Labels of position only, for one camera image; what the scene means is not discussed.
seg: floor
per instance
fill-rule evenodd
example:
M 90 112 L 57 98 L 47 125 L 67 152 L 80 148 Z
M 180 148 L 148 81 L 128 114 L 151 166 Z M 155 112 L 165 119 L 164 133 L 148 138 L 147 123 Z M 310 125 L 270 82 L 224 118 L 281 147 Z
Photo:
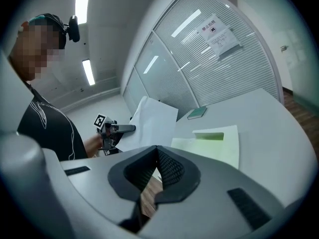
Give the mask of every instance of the floor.
M 284 97 L 286 109 L 295 117 L 304 129 L 315 149 L 317 160 L 319 160 L 319 117 L 316 117 L 312 113 L 308 112 L 304 107 L 297 104 L 291 94 L 284 92 Z M 160 191 L 162 191 L 162 183 L 152 177 L 142 192 L 141 203 L 142 213 L 144 215 L 150 218 L 154 215 L 156 210 L 154 197 Z

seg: green book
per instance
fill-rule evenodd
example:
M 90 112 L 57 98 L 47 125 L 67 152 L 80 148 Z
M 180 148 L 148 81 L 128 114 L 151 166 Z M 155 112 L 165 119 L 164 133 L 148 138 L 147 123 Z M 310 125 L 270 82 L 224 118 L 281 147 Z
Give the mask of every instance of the green book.
M 207 110 L 206 106 L 200 107 L 200 108 L 196 108 L 194 109 L 190 115 L 187 116 L 187 118 L 190 120 L 195 119 L 195 118 L 200 118 L 204 115 L 205 111 Z

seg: black shirt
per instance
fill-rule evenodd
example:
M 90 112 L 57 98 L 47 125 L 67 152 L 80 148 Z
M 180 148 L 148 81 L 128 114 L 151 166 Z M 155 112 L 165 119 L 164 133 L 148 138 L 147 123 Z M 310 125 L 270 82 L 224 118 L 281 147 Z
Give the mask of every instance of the black shirt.
M 18 132 L 36 140 L 42 148 L 55 151 L 58 159 L 87 158 L 81 136 L 72 121 L 44 99 L 31 85 L 34 98 L 18 127 Z

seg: desk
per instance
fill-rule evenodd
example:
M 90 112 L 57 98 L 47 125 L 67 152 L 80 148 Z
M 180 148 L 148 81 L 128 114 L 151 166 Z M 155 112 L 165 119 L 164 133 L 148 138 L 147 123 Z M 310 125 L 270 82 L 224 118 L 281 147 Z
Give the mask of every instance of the desk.
M 174 137 L 237 125 L 239 170 L 285 206 L 305 195 L 318 169 L 315 151 L 295 118 L 263 89 L 207 106 L 203 117 L 177 123 Z

